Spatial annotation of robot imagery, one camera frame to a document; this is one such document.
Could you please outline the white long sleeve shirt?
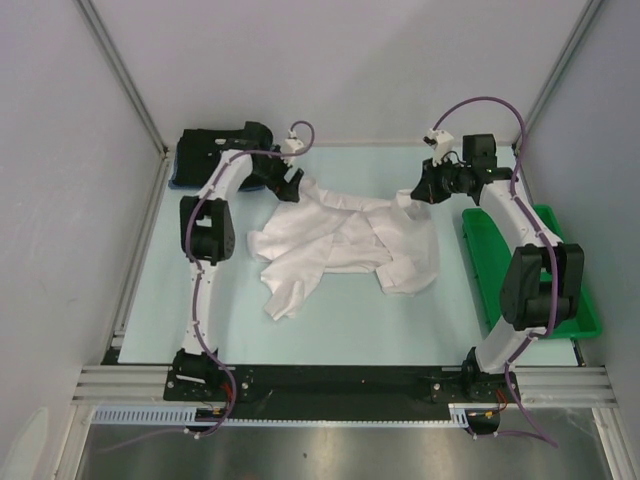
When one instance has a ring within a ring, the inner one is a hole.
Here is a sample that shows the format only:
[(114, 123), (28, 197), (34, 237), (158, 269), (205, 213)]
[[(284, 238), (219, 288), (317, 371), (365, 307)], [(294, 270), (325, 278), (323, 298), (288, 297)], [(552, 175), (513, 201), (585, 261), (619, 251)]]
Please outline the white long sleeve shirt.
[(386, 294), (416, 294), (440, 271), (435, 224), (422, 202), (400, 190), (391, 200), (325, 190), (305, 179), (296, 203), (281, 203), (247, 235), (251, 256), (266, 263), (262, 282), (273, 319), (293, 317), (326, 274), (377, 276)]

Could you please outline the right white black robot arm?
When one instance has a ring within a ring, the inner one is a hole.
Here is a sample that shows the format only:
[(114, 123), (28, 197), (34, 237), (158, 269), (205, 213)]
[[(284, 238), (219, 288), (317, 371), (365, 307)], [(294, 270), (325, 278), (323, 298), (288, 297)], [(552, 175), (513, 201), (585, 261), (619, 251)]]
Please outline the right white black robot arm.
[(518, 194), (518, 170), (498, 166), (493, 135), (464, 136), (457, 161), (449, 158), (453, 137), (448, 132), (431, 129), (424, 141), (433, 155), (423, 163), (412, 199), (438, 204), (454, 194), (469, 196), (492, 219), (511, 252), (499, 294), (501, 316), (453, 378), (469, 399), (484, 401), (496, 391), (497, 381), (512, 383), (510, 371), (529, 346), (575, 317), (584, 252), (544, 226)]

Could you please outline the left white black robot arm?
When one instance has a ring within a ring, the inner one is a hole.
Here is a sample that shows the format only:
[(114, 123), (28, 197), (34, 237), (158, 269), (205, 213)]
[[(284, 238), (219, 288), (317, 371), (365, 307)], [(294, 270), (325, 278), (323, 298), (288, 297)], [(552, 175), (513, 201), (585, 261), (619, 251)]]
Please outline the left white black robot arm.
[(236, 244), (230, 202), (239, 191), (260, 188), (280, 201), (299, 201), (304, 173), (292, 164), (311, 147), (296, 133), (301, 124), (294, 122), (281, 144), (260, 122), (247, 122), (239, 130), (187, 130), (179, 141), (173, 181), (194, 191), (179, 202), (180, 245), (189, 262), (191, 301), (184, 340), (171, 364), (167, 397), (185, 387), (202, 400), (219, 391), (228, 397), (235, 394), (235, 379), (209, 337), (221, 266)]

